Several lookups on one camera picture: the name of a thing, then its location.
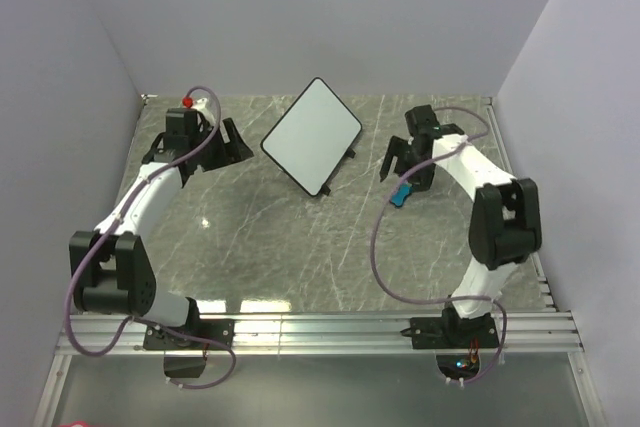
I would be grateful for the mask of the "small black-framed whiteboard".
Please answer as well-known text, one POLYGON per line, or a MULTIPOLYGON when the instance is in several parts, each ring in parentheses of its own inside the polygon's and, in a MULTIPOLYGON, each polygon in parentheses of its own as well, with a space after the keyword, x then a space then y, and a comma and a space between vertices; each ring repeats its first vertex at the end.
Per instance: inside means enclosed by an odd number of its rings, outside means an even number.
POLYGON ((262 151, 307 195, 328 195, 327 182, 352 158, 361 121, 320 77, 293 101, 261 141, 262 151))

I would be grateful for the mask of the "blue whiteboard eraser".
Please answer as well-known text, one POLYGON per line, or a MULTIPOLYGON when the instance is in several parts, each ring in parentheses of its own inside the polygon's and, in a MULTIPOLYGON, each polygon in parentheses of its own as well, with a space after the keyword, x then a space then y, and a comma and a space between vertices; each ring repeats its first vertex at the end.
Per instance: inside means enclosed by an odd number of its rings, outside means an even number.
POLYGON ((390 197, 389 203, 395 208, 402 208, 407 199, 412 195, 412 186, 408 183, 400 186, 397 191, 390 197))

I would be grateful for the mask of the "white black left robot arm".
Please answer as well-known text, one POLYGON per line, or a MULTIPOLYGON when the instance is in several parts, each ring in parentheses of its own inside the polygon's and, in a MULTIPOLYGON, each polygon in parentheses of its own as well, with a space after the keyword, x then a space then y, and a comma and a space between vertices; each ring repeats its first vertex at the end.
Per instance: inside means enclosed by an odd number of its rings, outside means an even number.
POLYGON ((115 210, 93 230, 72 236, 70 304, 166 326, 178 348, 196 346, 203 328, 197 303, 158 287, 144 242, 197 170, 217 170, 252 155, 232 119, 210 122, 196 109, 168 110, 164 131, 115 210))

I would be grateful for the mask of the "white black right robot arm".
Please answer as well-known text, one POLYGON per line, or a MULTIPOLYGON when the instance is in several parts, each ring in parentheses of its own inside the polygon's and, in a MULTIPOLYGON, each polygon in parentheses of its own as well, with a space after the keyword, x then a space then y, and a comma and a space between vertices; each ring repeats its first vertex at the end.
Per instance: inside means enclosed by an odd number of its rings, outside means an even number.
POLYGON ((399 176, 388 201, 400 208, 412 193, 431 188, 437 169, 449 174, 472 201, 471 260, 459 286, 443 300, 441 315, 412 319, 403 333, 417 349, 496 348, 494 302, 542 244, 538 187, 498 167, 473 146, 473 136, 441 123, 437 113, 430 105, 406 112, 409 136, 390 139, 380 177, 399 176))

